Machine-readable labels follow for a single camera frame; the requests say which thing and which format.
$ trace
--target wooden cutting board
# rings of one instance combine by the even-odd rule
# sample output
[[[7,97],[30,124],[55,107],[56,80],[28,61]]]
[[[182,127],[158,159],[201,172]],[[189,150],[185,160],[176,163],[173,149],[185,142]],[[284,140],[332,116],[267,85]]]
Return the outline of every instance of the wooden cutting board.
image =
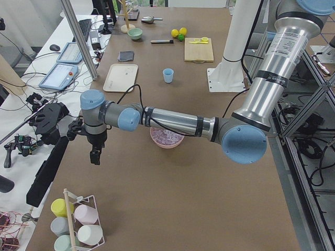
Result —
[[[185,62],[214,62],[211,38],[209,38],[208,44],[192,44],[189,41],[194,41],[194,38],[185,38]]]

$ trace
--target blue cup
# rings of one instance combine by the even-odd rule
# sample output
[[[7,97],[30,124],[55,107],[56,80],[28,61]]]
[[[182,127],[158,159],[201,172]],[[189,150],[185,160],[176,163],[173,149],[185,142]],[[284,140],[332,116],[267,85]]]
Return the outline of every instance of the blue cup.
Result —
[[[174,71],[172,69],[170,69],[170,68],[166,68],[166,69],[163,70],[163,77],[164,77],[164,81],[166,83],[169,84],[169,83],[172,82],[172,80],[173,80],[173,73],[174,73]]]

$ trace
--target table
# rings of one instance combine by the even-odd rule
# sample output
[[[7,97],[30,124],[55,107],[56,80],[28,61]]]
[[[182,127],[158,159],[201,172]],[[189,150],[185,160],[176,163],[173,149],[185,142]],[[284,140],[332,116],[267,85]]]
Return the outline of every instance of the table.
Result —
[[[162,22],[146,25],[142,16]],[[118,20],[91,88],[102,89],[119,51],[134,50],[145,106],[156,106],[205,117],[222,116],[232,93],[210,93],[206,69],[223,55],[230,15],[222,8],[140,8],[140,41],[131,41]],[[169,39],[173,28],[188,28],[189,37],[212,38],[214,63],[184,62],[184,44],[151,45]],[[162,70],[175,69],[166,84]],[[121,94],[106,94],[118,100]],[[123,104],[138,101],[138,91]],[[243,101],[241,95],[230,111]],[[90,164],[91,146],[85,137],[70,142],[51,187],[27,250],[52,250],[56,237],[49,227],[54,215],[49,205],[63,197],[63,189],[95,195],[106,243],[96,250],[299,250],[282,187],[268,148],[251,165],[233,163],[219,145],[186,138],[164,150],[150,138],[149,128],[135,132],[108,131],[101,166]]]
[[[93,22],[97,22],[92,25],[92,29],[97,29],[102,21],[102,16],[90,16],[90,15],[81,15],[77,16],[78,20],[90,18]],[[64,48],[67,42],[72,41],[73,35],[70,29],[70,26],[65,19],[63,19],[58,25],[57,29],[50,36],[48,41],[45,43],[43,48],[38,53],[37,57],[41,55],[45,55],[52,51],[49,50],[49,46],[51,44],[57,44],[61,49]],[[102,35],[100,38],[102,47],[107,44],[110,35]],[[91,55],[94,55],[94,51],[89,43],[89,48]],[[58,54],[48,54],[45,56],[41,56],[33,61],[33,64],[28,67],[26,73],[48,73],[48,71],[54,66],[56,63],[56,59]],[[81,92],[88,90],[90,84],[92,82],[92,78],[90,77],[89,72],[87,71],[86,65],[82,62],[79,65],[80,74],[76,78],[75,88],[73,92],[64,93],[58,98],[59,102],[63,102],[70,114],[73,116],[77,116],[80,111],[80,105],[77,100],[80,97]],[[44,75],[36,75],[29,74],[22,78],[25,83],[28,83],[29,87],[26,89],[26,94],[29,96],[33,92],[40,93],[43,96],[48,96],[52,98],[54,94],[53,91],[50,92],[42,92],[40,88],[38,88],[38,84],[43,79]],[[14,95],[9,95],[3,105],[2,109],[13,110],[21,107],[23,104],[20,101],[26,100],[26,95],[21,95],[20,97],[16,97]],[[27,116],[31,114],[31,111],[28,110],[27,107],[23,107],[22,109],[16,111],[6,111],[0,109],[0,138],[2,139],[6,134],[8,134],[13,128],[18,126]],[[73,118],[67,116],[59,122],[59,131],[61,135],[66,135],[68,130],[68,124],[73,120]],[[21,135],[30,135],[35,136],[33,128],[29,125],[23,126],[20,130],[18,130]],[[11,136],[7,142],[14,138],[16,134]],[[3,175],[15,182],[14,189],[9,193],[0,193],[0,211],[15,211],[18,213],[27,213],[31,212],[32,216],[38,217],[43,206],[44,201],[40,204],[39,208],[33,208],[32,206],[26,204],[26,194],[35,179],[36,172],[39,170],[41,164],[44,160],[46,160],[53,149],[53,145],[43,145],[39,147],[33,155],[22,157],[18,155],[18,150],[12,152],[12,167],[9,169],[3,168],[3,163],[6,157],[6,151],[3,146],[7,143],[0,145],[0,175]],[[35,226],[30,222],[29,227],[26,227],[24,231],[20,231],[20,250],[25,250],[27,243],[30,240],[30,237],[34,231]]]

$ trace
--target yellow cup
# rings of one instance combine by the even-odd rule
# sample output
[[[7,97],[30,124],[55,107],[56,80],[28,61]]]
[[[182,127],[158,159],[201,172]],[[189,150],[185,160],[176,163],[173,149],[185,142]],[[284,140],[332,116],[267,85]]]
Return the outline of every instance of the yellow cup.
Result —
[[[72,203],[70,203],[70,209],[71,213],[73,213],[74,206]],[[66,206],[64,199],[54,200],[53,203],[51,204],[51,211],[56,217],[68,217],[68,214],[66,213]]]

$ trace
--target pink bowl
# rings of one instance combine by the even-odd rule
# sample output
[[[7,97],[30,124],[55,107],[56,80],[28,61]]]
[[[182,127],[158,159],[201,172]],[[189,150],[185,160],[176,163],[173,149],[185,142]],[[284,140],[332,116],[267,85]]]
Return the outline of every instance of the pink bowl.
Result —
[[[150,136],[156,145],[165,149],[171,149],[178,146],[184,139],[183,135],[155,127],[150,128]]]

